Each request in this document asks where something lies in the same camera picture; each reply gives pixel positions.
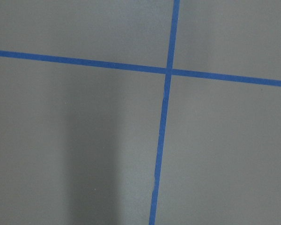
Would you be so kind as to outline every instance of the floor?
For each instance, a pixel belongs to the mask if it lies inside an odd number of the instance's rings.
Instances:
[[[0,1],[0,224],[281,224],[281,0]]]

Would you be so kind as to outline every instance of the gray floor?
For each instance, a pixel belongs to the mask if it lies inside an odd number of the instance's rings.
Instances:
[[[173,2],[0,1],[0,50],[165,67]],[[181,0],[174,68],[281,80],[281,0]],[[0,224],[147,225],[164,75],[0,57]],[[157,225],[281,224],[281,88],[173,76]]]

